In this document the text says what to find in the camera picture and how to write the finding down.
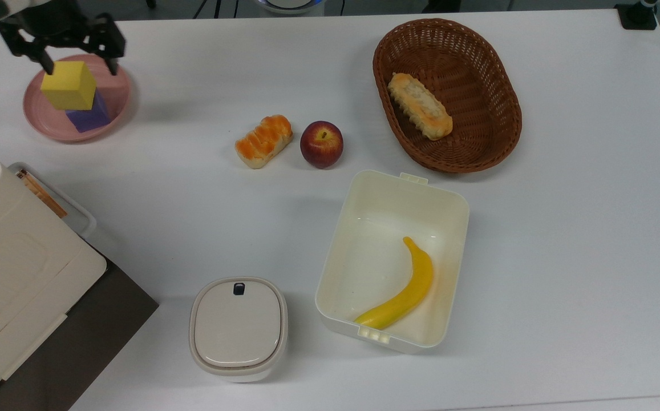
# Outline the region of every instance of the cable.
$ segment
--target cable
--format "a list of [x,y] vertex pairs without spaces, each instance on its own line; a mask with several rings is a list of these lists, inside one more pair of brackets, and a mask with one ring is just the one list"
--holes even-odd
[[[200,3],[200,7],[197,8],[197,11],[195,11],[195,14],[193,16],[193,20],[195,20],[197,18],[197,15],[200,14],[200,10],[202,10],[203,7],[205,6],[205,2],[207,2],[207,0],[203,0],[203,2]],[[221,3],[221,0],[218,0],[218,3],[216,4],[216,14],[218,14],[218,5],[220,5],[220,3]]]

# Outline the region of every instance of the white lidded container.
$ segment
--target white lidded container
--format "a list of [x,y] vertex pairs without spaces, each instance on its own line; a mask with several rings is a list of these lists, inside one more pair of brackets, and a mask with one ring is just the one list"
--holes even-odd
[[288,316],[280,290],[265,279],[233,277],[199,292],[189,343],[205,371],[233,382],[264,379],[286,348]]

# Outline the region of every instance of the purple cube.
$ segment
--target purple cube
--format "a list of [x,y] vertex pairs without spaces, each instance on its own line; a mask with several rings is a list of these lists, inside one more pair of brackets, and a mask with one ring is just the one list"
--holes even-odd
[[94,93],[94,104],[90,110],[66,110],[66,115],[79,132],[87,132],[111,123],[104,98],[97,90]]

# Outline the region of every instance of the bread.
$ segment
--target bread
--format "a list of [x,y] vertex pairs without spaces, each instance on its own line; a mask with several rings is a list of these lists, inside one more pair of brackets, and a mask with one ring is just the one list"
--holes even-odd
[[291,141],[291,124],[283,115],[264,117],[246,137],[236,141],[236,154],[247,166],[264,167]]
[[430,91],[405,73],[394,73],[388,91],[416,128],[429,140],[439,140],[454,128],[447,109]]

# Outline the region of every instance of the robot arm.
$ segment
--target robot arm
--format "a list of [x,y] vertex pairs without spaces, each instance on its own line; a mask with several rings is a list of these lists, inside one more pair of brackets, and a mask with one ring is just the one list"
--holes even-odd
[[[33,39],[24,39],[21,30]],[[0,0],[0,33],[13,55],[27,55],[53,74],[46,47],[74,47],[104,59],[116,75],[126,41],[107,13],[88,19],[76,0]]]

